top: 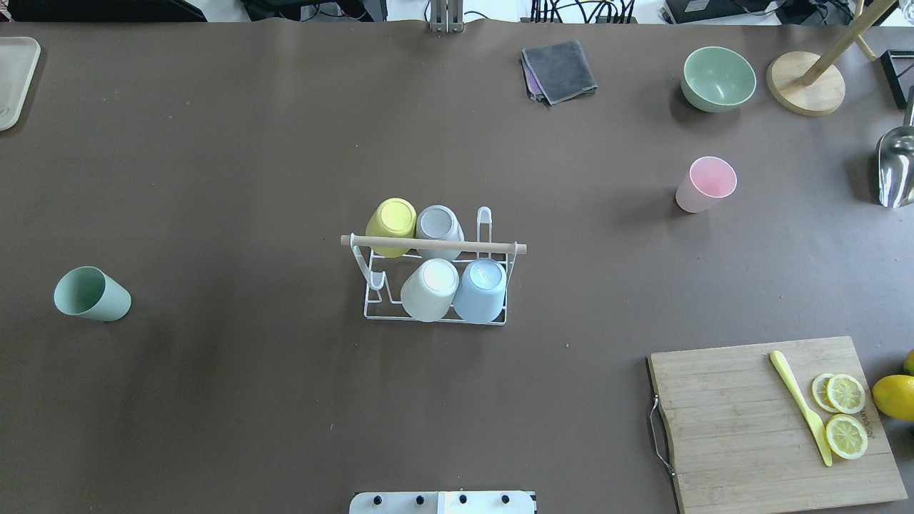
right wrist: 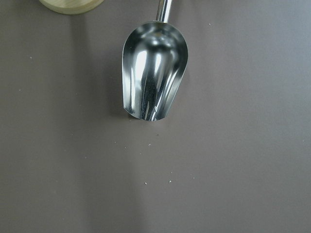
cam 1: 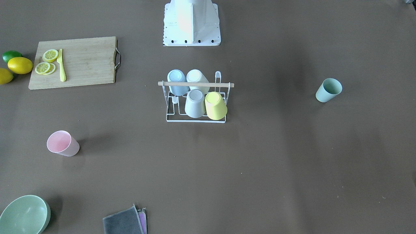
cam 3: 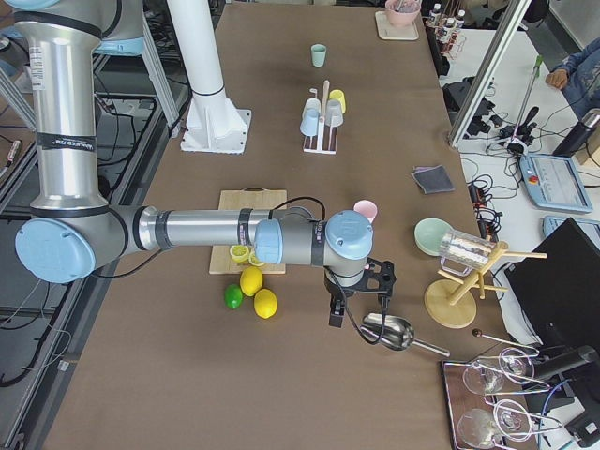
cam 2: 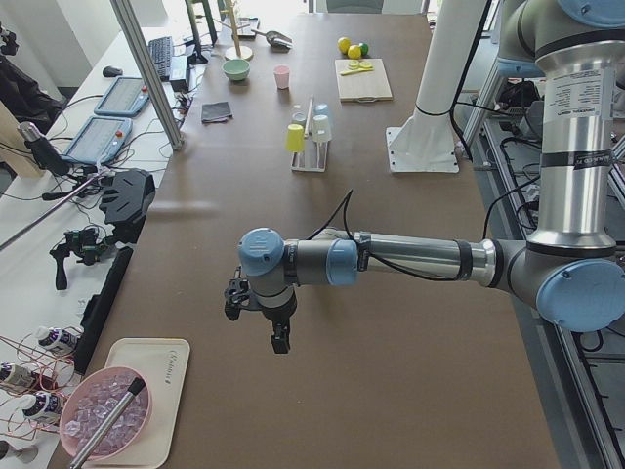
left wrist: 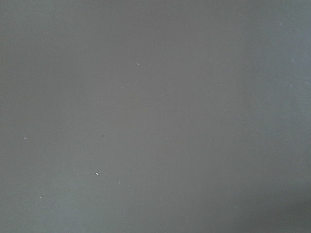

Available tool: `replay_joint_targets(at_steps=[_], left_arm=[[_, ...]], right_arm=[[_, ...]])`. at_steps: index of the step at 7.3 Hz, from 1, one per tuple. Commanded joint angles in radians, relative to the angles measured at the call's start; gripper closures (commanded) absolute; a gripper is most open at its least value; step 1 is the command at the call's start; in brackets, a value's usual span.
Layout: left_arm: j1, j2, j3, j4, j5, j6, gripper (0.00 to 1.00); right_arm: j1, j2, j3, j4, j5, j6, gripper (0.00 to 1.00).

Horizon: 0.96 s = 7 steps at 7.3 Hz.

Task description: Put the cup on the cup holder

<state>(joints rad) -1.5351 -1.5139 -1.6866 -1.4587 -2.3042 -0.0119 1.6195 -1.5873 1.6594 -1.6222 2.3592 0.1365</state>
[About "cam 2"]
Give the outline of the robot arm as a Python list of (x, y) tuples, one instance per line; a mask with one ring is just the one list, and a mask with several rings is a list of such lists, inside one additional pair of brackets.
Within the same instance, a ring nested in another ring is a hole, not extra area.
[[(374, 232), (443, 237), (449, 243), (475, 236), (483, 215), (479, 189), (469, 167), (456, 175), (386, 172), (382, 133), (403, 114), (426, 60), (429, 30), (418, 17), (307, 15), (270, 22), (295, 39), (286, 55), (294, 68), (292, 91), (270, 88), (271, 66), (279, 55), (263, 53), (255, 63), (255, 84), (243, 89), (235, 142), (229, 154), (228, 219), (216, 260), (216, 276), (235, 265), (235, 245), (247, 230), (272, 225), (291, 237), (307, 235), (330, 212), (336, 197), (355, 189), (353, 227)], [(330, 170), (322, 176), (293, 176), (277, 146), (286, 105), (311, 91), (336, 101), (334, 40), (361, 32), (379, 45), (396, 98), (380, 105), (336, 107), (338, 138)], [(429, 282), (391, 275), (383, 267), (354, 286), (300, 289), (293, 348), (275, 355), (270, 324), (258, 312), (239, 323), (223, 322), (215, 345), (226, 355), (253, 362), (385, 365), (427, 361), (516, 361), (526, 351), (515, 311), (506, 294), (475, 284)]]

